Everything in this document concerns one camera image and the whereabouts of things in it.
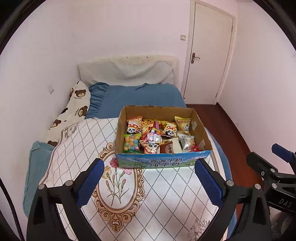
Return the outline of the cardboard milk box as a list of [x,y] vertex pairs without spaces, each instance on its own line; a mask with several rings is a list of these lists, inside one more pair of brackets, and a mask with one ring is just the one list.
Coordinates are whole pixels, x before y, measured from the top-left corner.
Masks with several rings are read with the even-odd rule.
[[[156,118],[158,120],[172,121],[175,115],[192,118],[190,130],[195,136],[202,150],[180,154],[129,154],[124,153],[124,134],[127,132],[127,119],[136,116]],[[121,109],[116,132],[115,154],[120,168],[168,168],[193,166],[199,158],[207,158],[212,151],[203,123],[196,111],[192,108],[178,108],[168,106],[140,106],[127,105]]]

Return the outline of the yellow panda snack packet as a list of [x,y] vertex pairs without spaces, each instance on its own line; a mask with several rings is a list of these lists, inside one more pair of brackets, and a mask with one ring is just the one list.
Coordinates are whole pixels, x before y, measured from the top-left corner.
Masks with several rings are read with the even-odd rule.
[[177,136],[177,124],[167,121],[161,135],[168,138],[175,138]]

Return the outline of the colourful candy balls bag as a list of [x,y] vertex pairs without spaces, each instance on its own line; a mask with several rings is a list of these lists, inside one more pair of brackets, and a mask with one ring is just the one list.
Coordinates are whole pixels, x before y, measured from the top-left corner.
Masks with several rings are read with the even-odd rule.
[[139,140],[141,136],[142,136],[141,133],[126,134],[123,152],[124,153],[140,153]]

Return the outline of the orange panda snack packet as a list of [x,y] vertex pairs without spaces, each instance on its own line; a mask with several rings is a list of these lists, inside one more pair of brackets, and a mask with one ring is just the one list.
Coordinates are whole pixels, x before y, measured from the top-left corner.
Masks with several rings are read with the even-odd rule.
[[142,148],[144,149],[144,154],[159,154],[160,147],[159,143],[140,141]]

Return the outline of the white oat cookie packet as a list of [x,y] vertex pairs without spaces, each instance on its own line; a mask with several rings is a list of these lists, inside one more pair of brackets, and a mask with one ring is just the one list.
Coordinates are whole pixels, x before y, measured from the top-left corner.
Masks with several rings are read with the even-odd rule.
[[182,152],[191,152],[195,146],[195,137],[182,133],[178,133],[177,136],[181,144]]

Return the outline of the cream padded headboard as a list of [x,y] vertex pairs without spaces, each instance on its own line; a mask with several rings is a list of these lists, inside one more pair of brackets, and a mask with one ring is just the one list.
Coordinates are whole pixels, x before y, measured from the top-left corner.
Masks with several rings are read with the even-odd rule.
[[147,84],[179,85],[179,60],[168,55],[140,55],[99,58],[78,64],[81,80],[88,86]]

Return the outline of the large yellow chips bag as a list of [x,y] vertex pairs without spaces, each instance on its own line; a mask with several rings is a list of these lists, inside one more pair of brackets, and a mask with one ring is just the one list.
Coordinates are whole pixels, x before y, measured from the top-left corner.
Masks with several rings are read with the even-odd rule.
[[148,133],[161,134],[161,132],[162,132],[162,122],[160,120],[144,119],[142,121],[141,130],[142,130],[142,136],[145,136]]

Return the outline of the bear print pillow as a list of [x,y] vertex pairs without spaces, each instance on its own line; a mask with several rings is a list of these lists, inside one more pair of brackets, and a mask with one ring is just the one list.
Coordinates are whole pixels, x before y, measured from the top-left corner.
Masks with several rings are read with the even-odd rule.
[[56,117],[49,130],[45,132],[41,142],[56,146],[61,139],[64,129],[85,119],[90,107],[90,98],[91,93],[86,84],[78,81],[71,88],[67,106]]

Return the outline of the white door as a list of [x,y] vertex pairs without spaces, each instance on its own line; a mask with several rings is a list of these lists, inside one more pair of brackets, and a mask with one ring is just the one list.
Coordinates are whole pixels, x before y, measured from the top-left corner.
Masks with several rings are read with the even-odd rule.
[[[236,18],[204,1],[191,1],[187,60],[182,83],[186,104],[215,104],[224,84]],[[191,64],[192,53],[201,60]]]

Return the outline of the red white barcode packet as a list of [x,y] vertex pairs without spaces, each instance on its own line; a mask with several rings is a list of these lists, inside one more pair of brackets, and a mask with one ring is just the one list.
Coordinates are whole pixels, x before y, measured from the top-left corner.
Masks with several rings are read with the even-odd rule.
[[150,142],[150,143],[160,144],[162,142],[162,137],[161,137],[161,134],[159,134],[159,133],[148,132],[145,135],[144,141],[145,142]]

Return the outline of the brown pastry packet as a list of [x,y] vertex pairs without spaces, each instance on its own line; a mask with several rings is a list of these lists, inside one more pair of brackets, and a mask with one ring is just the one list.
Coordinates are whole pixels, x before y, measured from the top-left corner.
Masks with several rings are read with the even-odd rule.
[[166,142],[159,146],[159,151],[161,154],[174,154],[174,145],[172,141]]

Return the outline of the small red packet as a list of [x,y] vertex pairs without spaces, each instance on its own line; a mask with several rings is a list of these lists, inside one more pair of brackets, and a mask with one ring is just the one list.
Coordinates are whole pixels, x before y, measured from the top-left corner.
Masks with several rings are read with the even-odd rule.
[[198,145],[192,145],[190,148],[190,152],[199,152],[200,148]]

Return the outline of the yellow egg biscuit packet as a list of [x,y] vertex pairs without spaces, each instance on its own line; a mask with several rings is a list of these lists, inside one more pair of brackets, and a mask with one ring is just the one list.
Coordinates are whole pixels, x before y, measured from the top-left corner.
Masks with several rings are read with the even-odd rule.
[[175,116],[175,122],[178,126],[179,132],[184,134],[184,135],[191,135],[190,134],[190,123],[191,119],[190,118],[182,118],[180,116]]

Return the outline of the clear cake packet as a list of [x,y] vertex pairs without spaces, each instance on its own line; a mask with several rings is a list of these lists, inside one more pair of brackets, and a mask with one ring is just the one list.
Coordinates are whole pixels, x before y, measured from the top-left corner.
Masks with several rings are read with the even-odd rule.
[[174,152],[175,152],[174,154],[182,153],[182,148],[181,148],[181,145],[179,143],[179,139],[178,138],[170,138],[168,140],[164,140],[164,143],[169,142],[169,141],[172,141],[173,142]]

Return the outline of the wall socket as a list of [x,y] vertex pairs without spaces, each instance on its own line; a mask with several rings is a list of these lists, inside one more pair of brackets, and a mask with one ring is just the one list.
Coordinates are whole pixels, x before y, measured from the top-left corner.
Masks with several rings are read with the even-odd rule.
[[48,85],[47,88],[48,88],[48,91],[49,91],[50,94],[52,94],[54,92],[54,88],[53,88],[53,86],[51,84]]

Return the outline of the white quilted bed cover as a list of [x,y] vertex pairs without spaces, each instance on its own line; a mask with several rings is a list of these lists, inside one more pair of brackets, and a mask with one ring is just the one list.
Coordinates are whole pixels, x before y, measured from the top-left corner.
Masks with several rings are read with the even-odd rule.
[[121,169],[116,118],[89,118],[61,132],[41,182],[61,186],[100,158],[104,173],[81,212],[101,240],[197,240],[218,211],[194,167]]

